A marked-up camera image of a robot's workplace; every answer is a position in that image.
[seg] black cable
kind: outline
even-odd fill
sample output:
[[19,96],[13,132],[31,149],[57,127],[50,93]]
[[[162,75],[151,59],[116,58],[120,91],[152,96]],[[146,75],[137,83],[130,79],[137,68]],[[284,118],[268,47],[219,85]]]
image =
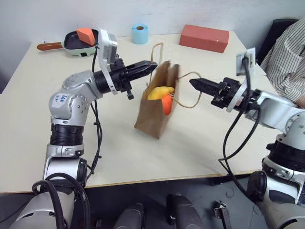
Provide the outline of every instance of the black cable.
[[68,181],[70,181],[75,189],[77,190],[80,198],[81,198],[81,203],[82,203],[82,206],[83,206],[83,213],[84,213],[84,226],[85,226],[85,229],[91,229],[91,210],[90,210],[90,204],[89,204],[89,200],[88,200],[88,197],[87,197],[87,194],[84,190],[84,188],[80,185],[80,183],[74,179],[73,177],[71,177],[70,175],[68,174],[65,174],[65,173],[54,173],[50,176],[48,176],[46,178],[46,180],[50,180],[54,177],[62,177],[62,178],[65,178],[67,179]]
[[30,200],[28,200],[27,202],[25,202],[24,204],[22,204],[17,210],[15,210],[13,213],[11,213],[10,215],[8,215],[6,218],[0,220],[0,223],[3,223],[5,221],[7,221],[10,217],[12,217],[13,215],[15,215],[18,211],[20,211],[24,206],[26,206],[29,203]]
[[[93,61],[92,61],[92,72],[94,72],[94,67],[95,67],[95,61],[96,61],[96,56],[97,56],[97,49],[98,46],[95,46],[95,52],[94,52],[94,56],[93,56]],[[94,107],[92,105],[92,103],[90,104],[91,109],[94,113],[95,116],[95,123],[94,125],[96,125],[96,132],[97,132],[97,150],[92,162],[91,166],[87,166],[90,169],[90,173],[87,176],[87,179],[94,174],[94,170],[97,166],[98,160],[101,158],[100,156],[100,148],[101,148],[101,144],[102,144],[102,127],[101,127],[101,123],[99,121],[99,114],[98,114],[98,106],[97,106],[97,102],[96,100],[94,100]]]
[[[250,82],[250,74],[249,74],[249,69],[248,69],[248,58],[244,57],[242,64],[245,70],[245,74],[246,74],[246,79],[247,79],[247,93],[244,99],[244,103],[243,103],[243,107],[240,110],[240,112],[238,113],[237,117],[235,118],[235,120],[233,121],[233,123],[231,124],[229,130],[227,131],[225,138],[224,138],[224,144],[223,144],[223,158],[219,159],[218,161],[220,162],[220,164],[225,168],[225,170],[228,172],[228,174],[230,175],[231,179],[233,180],[233,182],[236,184],[236,186],[240,189],[240,191],[249,199],[251,200],[251,198],[249,197],[249,195],[247,194],[246,190],[243,188],[243,186],[239,183],[239,181],[236,179],[236,177],[234,176],[233,172],[231,171],[231,168],[229,166],[228,163],[228,157],[226,156],[226,152],[225,152],[225,148],[226,148],[226,143],[227,140],[229,138],[230,133],[232,132],[232,130],[234,129],[235,125],[237,124],[238,120],[240,119],[240,117],[242,116],[242,114],[246,111],[246,108],[248,106],[248,103],[250,101],[250,92],[251,92],[251,82]],[[260,109],[258,109],[258,114],[257,114],[257,120],[252,128],[252,130],[250,131],[250,133],[248,134],[248,136],[246,137],[246,139],[244,140],[244,142],[240,145],[240,147],[238,147],[238,149],[231,154],[229,157],[232,158],[233,156],[235,156],[237,153],[240,152],[240,150],[244,147],[244,145],[248,142],[248,140],[250,139],[250,137],[252,136],[254,130],[256,129],[258,123],[259,123],[259,118],[260,118]]]
[[61,208],[61,201],[59,200],[59,196],[57,194],[55,186],[48,180],[37,181],[32,186],[32,190],[35,195],[40,194],[40,192],[37,190],[37,186],[39,185],[41,185],[42,187],[46,187],[47,191],[50,194],[55,213],[56,229],[65,229],[65,220]]

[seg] red box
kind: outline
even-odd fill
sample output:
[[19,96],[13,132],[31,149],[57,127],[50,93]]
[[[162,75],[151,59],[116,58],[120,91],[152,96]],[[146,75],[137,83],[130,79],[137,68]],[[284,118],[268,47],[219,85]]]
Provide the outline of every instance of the red box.
[[229,31],[185,25],[180,45],[223,53],[229,42]]

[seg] white label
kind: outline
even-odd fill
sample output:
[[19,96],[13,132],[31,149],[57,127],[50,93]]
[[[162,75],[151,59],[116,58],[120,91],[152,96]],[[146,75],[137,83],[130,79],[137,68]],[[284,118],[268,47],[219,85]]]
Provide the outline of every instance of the white label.
[[68,100],[69,94],[59,93],[57,94],[52,101],[52,107],[60,108]]

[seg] blue tape roll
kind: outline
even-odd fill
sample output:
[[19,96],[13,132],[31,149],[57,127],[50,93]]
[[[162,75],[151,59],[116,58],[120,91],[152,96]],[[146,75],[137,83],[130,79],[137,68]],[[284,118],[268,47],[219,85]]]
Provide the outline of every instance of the blue tape roll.
[[132,39],[135,44],[146,44],[148,42],[148,26],[136,24],[132,27]]

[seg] orange object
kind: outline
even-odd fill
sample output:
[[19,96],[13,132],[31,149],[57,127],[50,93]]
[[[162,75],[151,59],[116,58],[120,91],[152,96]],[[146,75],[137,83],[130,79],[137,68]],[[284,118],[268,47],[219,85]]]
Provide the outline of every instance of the orange object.
[[91,46],[95,44],[95,37],[93,35],[92,29],[90,28],[79,28],[76,30],[79,39]]
[[180,45],[223,53],[229,42],[229,31],[185,25]]
[[166,95],[162,98],[163,112],[169,115],[172,110],[173,98],[170,95]]

